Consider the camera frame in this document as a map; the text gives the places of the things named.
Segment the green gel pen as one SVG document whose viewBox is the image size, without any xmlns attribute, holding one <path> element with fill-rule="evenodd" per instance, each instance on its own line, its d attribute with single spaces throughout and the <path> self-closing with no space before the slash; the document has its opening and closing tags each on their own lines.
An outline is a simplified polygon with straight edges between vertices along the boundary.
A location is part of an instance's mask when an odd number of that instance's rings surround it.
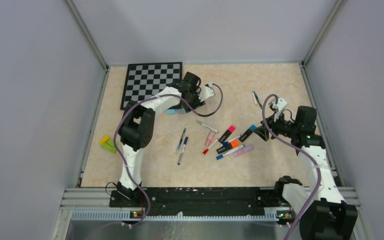
<svg viewBox="0 0 384 240">
<path fill-rule="evenodd" d="M 262 103 L 261 103 L 261 101 L 260 101 L 260 99 L 259 99 L 257 93 L 254 92 L 253 94 L 254 94 L 254 98 L 255 98 L 256 103 L 258 104 L 258 106 L 259 106 L 261 109 L 263 109 L 263 105 L 262 105 Z"/>
</svg>

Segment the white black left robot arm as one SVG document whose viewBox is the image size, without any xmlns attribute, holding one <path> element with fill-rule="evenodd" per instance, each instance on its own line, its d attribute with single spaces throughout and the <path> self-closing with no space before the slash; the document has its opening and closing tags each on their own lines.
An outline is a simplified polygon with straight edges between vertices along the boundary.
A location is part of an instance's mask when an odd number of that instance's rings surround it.
<svg viewBox="0 0 384 240">
<path fill-rule="evenodd" d="M 192 112 L 215 95 L 213 84 L 200 85 L 201 79 L 187 72 L 180 81 L 173 82 L 152 97 L 131 100 L 124 111 L 118 135 L 122 147 L 123 170 L 116 185 L 121 200 L 129 207 L 140 202 L 137 191 L 141 184 L 141 165 L 145 148 L 152 140 L 155 119 L 172 107 L 181 106 Z"/>
</svg>

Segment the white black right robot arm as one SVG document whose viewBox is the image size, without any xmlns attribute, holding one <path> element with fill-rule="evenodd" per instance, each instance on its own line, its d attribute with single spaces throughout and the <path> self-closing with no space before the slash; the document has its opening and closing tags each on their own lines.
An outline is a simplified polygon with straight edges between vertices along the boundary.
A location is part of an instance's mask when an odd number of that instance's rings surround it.
<svg viewBox="0 0 384 240">
<path fill-rule="evenodd" d="M 286 120 L 285 107 L 270 104 L 273 115 L 264 117 L 254 133 L 263 140 L 290 138 L 292 147 L 306 171 L 310 192 L 295 178 L 285 175 L 275 183 L 273 200 L 279 206 L 292 207 L 295 218 L 285 236 L 296 227 L 303 240 L 349 240 L 358 218 L 355 205 L 348 204 L 338 190 L 328 164 L 323 138 L 315 133 L 317 110 L 299 106 L 295 120 Z"/>
</svg>

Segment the yellow capped white pen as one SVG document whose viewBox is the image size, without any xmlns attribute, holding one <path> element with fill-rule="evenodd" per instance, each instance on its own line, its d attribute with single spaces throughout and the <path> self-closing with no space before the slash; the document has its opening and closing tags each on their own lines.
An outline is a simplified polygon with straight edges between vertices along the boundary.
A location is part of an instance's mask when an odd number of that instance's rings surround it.
<svg viewBox="0 0 384 240">
<path fill-rule="evenodd" d="M 254 104 L 257 105 L 258 102 L 257 102 L 257 99 L 256 99 L 254 91 L 252 91 L 251 94 L 252 94 L 252 98 L 253 98 Z"/>
</svg>

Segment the light blue correction tape pen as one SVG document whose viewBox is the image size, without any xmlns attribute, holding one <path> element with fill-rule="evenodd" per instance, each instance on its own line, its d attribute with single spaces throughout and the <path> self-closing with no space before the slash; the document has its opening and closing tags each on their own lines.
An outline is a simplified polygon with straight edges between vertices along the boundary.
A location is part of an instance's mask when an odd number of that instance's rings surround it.
<svg viewBox="0 0 384 240">
<path fill-rule="evenodd" d="M 175 114 L 185 114 L 186 111 L 184 109 L 167 109 L 165 113 L 167 115 L 175 115 Z"/>
</svg>

